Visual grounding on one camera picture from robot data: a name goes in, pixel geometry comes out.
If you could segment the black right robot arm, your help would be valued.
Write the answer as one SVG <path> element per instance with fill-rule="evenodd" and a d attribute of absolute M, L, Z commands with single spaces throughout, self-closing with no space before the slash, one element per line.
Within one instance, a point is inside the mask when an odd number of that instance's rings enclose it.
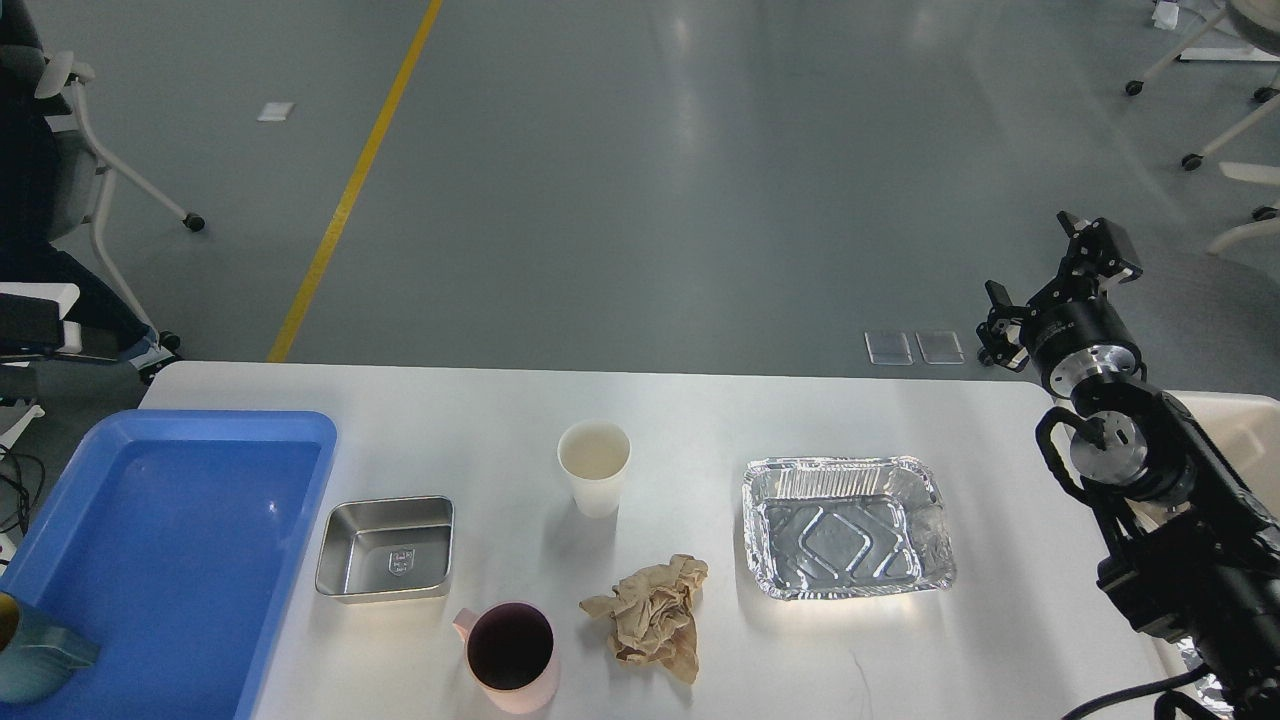
<path fill-rule="evenodd" d="M 1052 478 L 1087 506 L 1107 553 L 1097 585 L 1133 630 L 1193 642 L 1197 667 L 1115 691 L 1068 712 L 1152 697 L 1153 715 L 1211 719 L 1185 693 L 1213 676 L 1234 719 L 1279 714 L 1277 518 L 1193 413 L 1147 379 L 1142 351 L 1108 300 L 1142 266 L 1112 222 L 1057 214 L 1068 237 L 1055 275 L 1016 304 L 986 282 L 980 361 L 1033 366 L 1053 405 L 1036 425 Z"/>

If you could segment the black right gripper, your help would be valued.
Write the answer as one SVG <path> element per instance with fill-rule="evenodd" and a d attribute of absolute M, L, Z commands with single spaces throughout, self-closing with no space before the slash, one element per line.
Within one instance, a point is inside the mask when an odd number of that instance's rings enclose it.
<path fill-rule="evenodd" d="M 975 328 L 983 366 L 1023 372 L 1036 366 L 1041 386 L 1069 398 L 1087 378 L 1134 375 L 1142 363 L 1132 333 L 1108 301 L 1115 287 L 1144 274 L 1128 232 L 1106 218 L 1087 220 L 1059 211 L 1068 251 L 1039 291 L 1039 309 L 1015 304 L 1007 288 L 987 281 L 989 310 Z"/>

